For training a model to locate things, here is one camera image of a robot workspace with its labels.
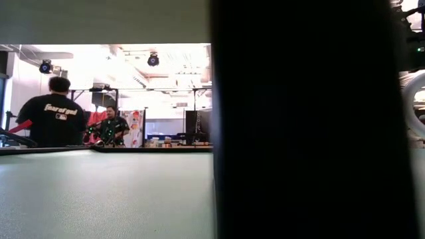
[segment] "table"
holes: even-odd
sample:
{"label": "table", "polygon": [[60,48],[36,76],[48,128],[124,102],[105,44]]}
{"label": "table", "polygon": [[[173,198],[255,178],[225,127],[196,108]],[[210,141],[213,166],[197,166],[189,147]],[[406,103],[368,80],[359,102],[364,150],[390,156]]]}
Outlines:
{"label": "table", "polygon": [[90,149],[0,156],[0,238],[212,239],[212,159]]}

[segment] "dark hair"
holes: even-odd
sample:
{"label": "dark hair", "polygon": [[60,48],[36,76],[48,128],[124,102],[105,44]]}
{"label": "dark hair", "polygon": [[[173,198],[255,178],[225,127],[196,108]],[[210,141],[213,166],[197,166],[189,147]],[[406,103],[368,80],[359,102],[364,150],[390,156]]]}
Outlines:
{"label": "dark hair", "polygon": [[63,77],[55,76],[48,81],[48,87],[55,92],[67,92],[71,82]]}
{"label": "dark hair", "polygon": [[114,112],[117,112],[117,109],[115,109],[115,106],[108,106],[106,109],[111,108]]}

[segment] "black t-shirt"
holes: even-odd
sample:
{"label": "black t-shirt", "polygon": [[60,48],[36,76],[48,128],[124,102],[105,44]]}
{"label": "black t-shirt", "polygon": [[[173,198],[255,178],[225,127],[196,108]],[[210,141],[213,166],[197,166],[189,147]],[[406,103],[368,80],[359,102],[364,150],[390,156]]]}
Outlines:
{"label": "black t-shirt", "polygon": [[49,94],[30,99],[19,112],[17,123],[33,122],[30,138],[38,147],[82,145],[86,129],[83,109],[66,96]]}
{"label": "black t-shirt", "polygon": [[118,116],[115,119],[105,119],[100,124],[100,138],[102,141],[108,141],[112,134],[123,132],[121,136],[114,139],[114,143],[116,145],[123,145],[123,136],[125,130],[130,130],[130,128],[128,127],[127,121],[123,117]]}

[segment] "person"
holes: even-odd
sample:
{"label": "person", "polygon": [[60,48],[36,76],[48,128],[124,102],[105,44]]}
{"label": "person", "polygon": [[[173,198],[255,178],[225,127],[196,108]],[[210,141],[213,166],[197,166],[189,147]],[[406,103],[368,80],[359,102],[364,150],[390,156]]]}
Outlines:
{"label": "person", "polygon": [[29,137],[37,147],[82,145],[86,120],[83,109],[66,97],[70,85],[66,78],[52,77],[48,81],[51,94],[31,98],[21,108],[16,122],[32,121]]}
{"label": "person", "polygon": [[120,116],[116,115],[115,106],[108,106],[106,108],[107,119],[103,120],[99,125],[100,128],[100,138],[104,143],[108,143],[109,133],[112,131],[114,135],[113,144],[116,147],[125,147],[124,145],[124,136],[127,135],[130,131],[127,121]]}

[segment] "white ring light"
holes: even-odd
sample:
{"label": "white ring light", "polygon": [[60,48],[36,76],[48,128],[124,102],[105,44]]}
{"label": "white ring light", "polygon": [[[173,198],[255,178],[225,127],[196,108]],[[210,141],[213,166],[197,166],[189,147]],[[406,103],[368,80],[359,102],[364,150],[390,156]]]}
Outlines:
{"label": "white ring light", "polygon": [[422,138],[425,138],[425,125],[416,117],[413,101],[416,93],[424,86],[425,74],[420,74],[413,78],[403,90],[403,103],[407,126]]}

